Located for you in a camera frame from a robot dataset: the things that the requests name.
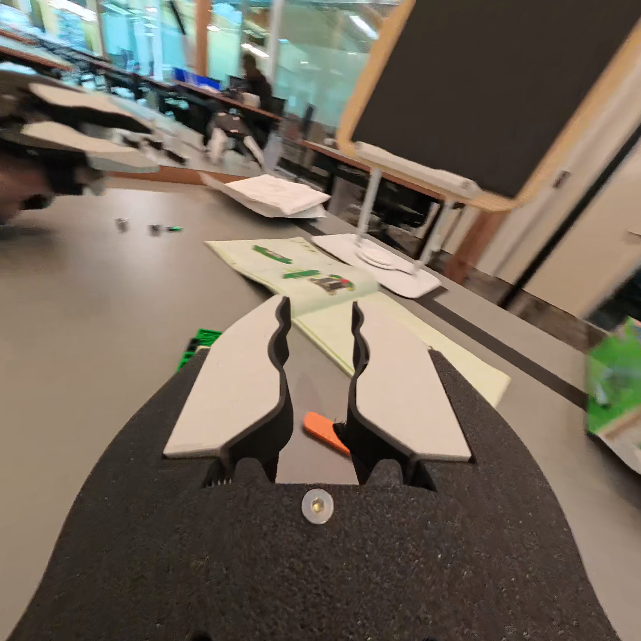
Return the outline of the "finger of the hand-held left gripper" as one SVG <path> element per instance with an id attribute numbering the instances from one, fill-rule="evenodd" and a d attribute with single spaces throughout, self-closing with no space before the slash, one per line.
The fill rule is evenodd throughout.
<path id="1" fill-rule="evenodd" d="M 79 92 L 62 86 L 29 83 L 28 91 L 40 111 L 50 120 L 71 127 L 81 124 L 151 134 L 148 121 L 118 107 L 104 94 Z"/>
<path id="2" fill-rule="evenodd" d="M 81 152 L 89 167 L 98 171 L 143 174 L 159 170 L 156 162 L 137 149 L 93 138 L 53 121 L 27 124 L 20 133 L 39 143 Z"/>

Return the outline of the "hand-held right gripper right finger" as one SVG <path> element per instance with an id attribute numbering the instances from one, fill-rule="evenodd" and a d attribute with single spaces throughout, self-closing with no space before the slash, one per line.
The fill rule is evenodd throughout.
<path id="1" fill-rule="evenodd" d="M 355 417 L 399 453 L 418 459 L 468 462 L 472 452 L 428 346 L 371 300 L 353 304 L 355 347 L 350 399 Z"/>

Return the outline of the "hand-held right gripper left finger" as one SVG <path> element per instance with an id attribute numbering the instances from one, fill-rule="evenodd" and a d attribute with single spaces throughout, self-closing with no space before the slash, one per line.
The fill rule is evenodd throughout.
<path id="1" fill-rule="evenodd" d="M 164 457 L 223 455 L 277 409 L 284 395 L 276 339 L 288 334 L 290 301 L 274 295 L 212 345 L 164 447 Z"/>

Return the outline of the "green brick assembly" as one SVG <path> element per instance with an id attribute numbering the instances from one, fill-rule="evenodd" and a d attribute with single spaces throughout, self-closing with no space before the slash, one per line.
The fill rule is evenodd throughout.
<path id="1" fill-rule="evenodd" d="M 179 372 L 196 354 L 198 350 L 209 349 L 221 337 L 222 332 L 199 328 L 194 336 L 190 338 L 184 349 L 176 372 Z"/>

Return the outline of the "orange brick separator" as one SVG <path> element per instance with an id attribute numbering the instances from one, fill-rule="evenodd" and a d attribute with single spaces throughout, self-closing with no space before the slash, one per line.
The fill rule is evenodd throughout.
<path id="1" fill-rule="evenodd" d="M 302 420 L 302 428 L 307 436 L 342 456 L 350 458 L 349 449 L 335 433 L 333 421 L 316 412 L 308 412 Z"/>

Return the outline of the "grey desk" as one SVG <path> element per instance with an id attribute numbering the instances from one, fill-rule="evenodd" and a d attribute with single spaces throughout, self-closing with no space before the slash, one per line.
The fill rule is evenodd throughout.
<path id="1" fill-rule="evenodd" d="M 166 226 L 180 226 L 167 233 Z M 224 330 L 268 292 L 205 241 L 343 233 L 266 220 L 205 188 L 112 180 L 1 230 L 1 639 L 20 620 L 86 477 L 175 372 L 197 328 Z M 390 295 L 511 383 L 498 411 L 540 465 L 597 597 L 640 639 L 640 477 L 587 436 L 585 357 L 443 278 Z"/>

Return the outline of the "white board stand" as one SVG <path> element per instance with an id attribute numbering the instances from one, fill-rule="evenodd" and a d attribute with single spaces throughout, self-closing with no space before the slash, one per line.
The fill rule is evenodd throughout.
<path id="1" fill-rule="evenodd" d="M 436 188 L 445 196 L 443 214 L 449 213 L 455 204 L 466 204 L 479 196 L 481 188 L 469 178 L 415 163 L 367 143 L 355 142 L 354 149 L 357 159 L 370 168 L 357 232 L 316 236 L 312 241 L 334 258 L 367 271 L 392 293 L 407 299 L 418 299 L 441 285 L 437 277 L 423 269 L 435 250 L 435 241 L 428 240 L 420 257 L 409 261 L 367 238 L 382 173 L 403 174 L 414 185 L 425 182 Z"/>

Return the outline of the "pale green instruction booklet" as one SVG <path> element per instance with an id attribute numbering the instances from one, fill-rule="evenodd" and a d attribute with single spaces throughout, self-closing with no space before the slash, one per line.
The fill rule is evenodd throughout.
<path id="1" fill-rule="evenodd" d="M 205 241 L 229 267 L 289 298 L 294 325 L 349 377 L 354 374 L 352 305 L 372 302 L 442 353 L 494 408 L 510 378 L 485 364 L 380 291 L 368 272 L 333 260 L 302 237 Z"/>

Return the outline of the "white office chair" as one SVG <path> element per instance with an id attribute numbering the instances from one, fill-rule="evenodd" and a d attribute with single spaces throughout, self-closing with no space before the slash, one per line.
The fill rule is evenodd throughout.
<path id="1" fill-rule="evenodd" d="M 241 116 L 215 110 L 204 131 L 204 149 L 213 163 L 220 162 L 226 151 L 236 151 L 265 168 L 263 151 Z"/>

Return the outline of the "white folded cloth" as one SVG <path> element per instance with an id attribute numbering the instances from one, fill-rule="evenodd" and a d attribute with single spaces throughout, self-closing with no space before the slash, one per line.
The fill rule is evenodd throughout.
<path id="1" fill-rule="evenodd" d="M 250 211 L 268 219 L 323 219 L 328 194 L 305 184 L 270 174 L 223 183 L 199 174 L 204 186 L 218 191 Z"/>

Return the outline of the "green cardboard box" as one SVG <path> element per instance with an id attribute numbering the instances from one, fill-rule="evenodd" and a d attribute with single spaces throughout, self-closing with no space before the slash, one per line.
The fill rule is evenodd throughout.
<path id="1" fill-rule="evenodd" d="M 586 431 L 640 475 L 640 321 L 632 317 L 587 355 Z"/>

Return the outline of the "black board with wooden frame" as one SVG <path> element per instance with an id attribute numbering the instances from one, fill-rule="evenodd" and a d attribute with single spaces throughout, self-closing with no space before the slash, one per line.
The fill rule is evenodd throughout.
<path id="1" fill-rule="evenodd" d="M 402 1 L 336 141 L 434 194 L 508 212 L 560 170 L 639 59 L 639 1 Z"/>

